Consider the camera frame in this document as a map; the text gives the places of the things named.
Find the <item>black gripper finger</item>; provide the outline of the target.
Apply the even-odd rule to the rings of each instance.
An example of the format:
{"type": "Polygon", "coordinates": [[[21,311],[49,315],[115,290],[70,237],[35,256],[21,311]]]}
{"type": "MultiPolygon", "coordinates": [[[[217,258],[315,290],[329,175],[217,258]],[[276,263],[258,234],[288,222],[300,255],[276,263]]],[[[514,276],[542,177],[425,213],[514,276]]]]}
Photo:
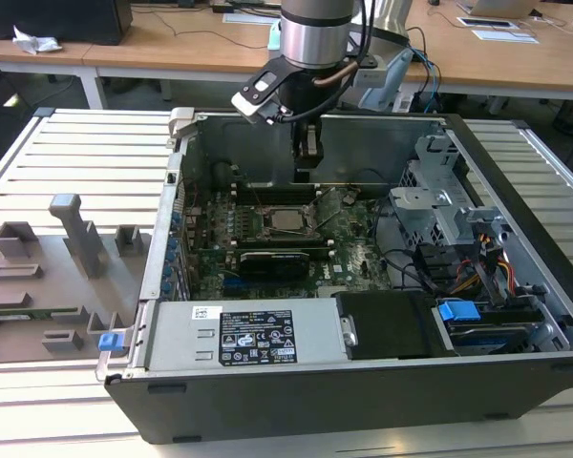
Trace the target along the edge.
{"type": "Polygon", "coordinates": [[[324,158],[321,121],[301,121],[293,127],[295,183],[308,183],[310,174],[324,158]]]}

